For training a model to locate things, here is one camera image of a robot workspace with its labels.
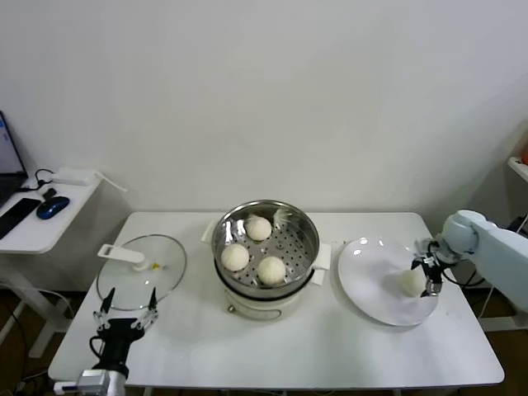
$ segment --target stainless steel steamer basket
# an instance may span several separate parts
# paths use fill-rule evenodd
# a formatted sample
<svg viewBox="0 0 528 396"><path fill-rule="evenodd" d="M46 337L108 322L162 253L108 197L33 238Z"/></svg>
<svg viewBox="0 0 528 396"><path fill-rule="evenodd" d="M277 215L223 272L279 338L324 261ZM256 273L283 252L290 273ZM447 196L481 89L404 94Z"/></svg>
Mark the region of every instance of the stainless steel steamer basket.
<svg viewBox="0 0 528 396"><path fill-rule="evenodd" d="M247 236L244 221L249 215L271 222L268 239L256 242ZM276 200L255 200L233 208L218 222L211 240L214 265L223 283L242 297L259 301L284 299L302 289L314 273L312 264L319 251L312 220L302 210ZM249 251L249 264L241 271L229 271L220 261L231 243L241 243ZM286 265L285 280L277 286L263 285L258 279L258 264L268 256L279 257Z"/></svg>

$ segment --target white plate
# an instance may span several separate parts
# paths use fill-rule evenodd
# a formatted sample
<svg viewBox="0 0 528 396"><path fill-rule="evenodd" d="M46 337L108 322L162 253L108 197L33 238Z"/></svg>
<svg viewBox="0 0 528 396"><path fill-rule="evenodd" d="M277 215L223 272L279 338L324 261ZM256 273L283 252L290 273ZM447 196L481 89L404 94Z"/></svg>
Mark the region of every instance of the white plate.
<svg viewBox="0 0 528 396"><path fill-rule="evenodd" d="M410 270L414 258L410 249L396 242L360 238L343 250L337 273L345 293L367 315L394 326L411 326L438 305L437 297L408 297L398 286L398 273Z"/></svg>

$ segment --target steamed bun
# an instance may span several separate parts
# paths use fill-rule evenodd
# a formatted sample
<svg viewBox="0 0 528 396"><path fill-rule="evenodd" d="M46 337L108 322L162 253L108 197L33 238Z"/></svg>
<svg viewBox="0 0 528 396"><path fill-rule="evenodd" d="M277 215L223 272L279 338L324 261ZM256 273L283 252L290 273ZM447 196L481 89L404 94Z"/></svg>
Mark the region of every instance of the steamed bun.
<svg viewBox="0 0 528 396"><path fill-rule="evenodd" d="M398 274L398 284L409 297L418 297L426 288L427 278L422 268Z"/></svg>
<svg viewBox="0 0 528 396"><path fill-rule="evenodd" d="M228 270L240 271L249 263L249 252L240 243L232 243L222 251L220 261Z"/></svg>
<svg viewBox="0 0 528 396"><path fill-rule="evenodd" d="M271 223L263 217L251 215L244 223L247 235L253 241L263 241L271 235Z"/></svg>
<svg viewBox="0 0 528 396"><path fill-rule="evenodd" d="M269 256L260 262L257 274L264 285L278 285L284 281L286 266L280 258Z"/></svg>

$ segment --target power adapter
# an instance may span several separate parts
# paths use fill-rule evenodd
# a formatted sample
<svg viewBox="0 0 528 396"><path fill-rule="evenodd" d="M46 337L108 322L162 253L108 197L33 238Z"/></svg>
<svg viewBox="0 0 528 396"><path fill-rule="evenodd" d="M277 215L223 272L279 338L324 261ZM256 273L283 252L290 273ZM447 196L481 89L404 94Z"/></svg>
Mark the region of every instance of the power adapter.
<svg viewBox="0 0 528 396"><path fill-rule="evenodd" d="M75 169L73 167L60 167L51 175L53 183L70 184L74 186L90 186L97 178L97 171L92 169Z"/></svg>

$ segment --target laptop screen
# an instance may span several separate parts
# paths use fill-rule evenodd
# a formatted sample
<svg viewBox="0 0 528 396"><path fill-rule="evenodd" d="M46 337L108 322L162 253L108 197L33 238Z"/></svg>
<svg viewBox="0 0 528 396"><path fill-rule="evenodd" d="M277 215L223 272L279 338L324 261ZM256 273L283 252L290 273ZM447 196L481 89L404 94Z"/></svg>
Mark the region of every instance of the laptop screen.
<svg viewBox="0 0 528 396"><path fill-rule="evenodd" d="M0 175L5 173L24 173L24 167L18 158L17 151L0 118Z"/></svg>

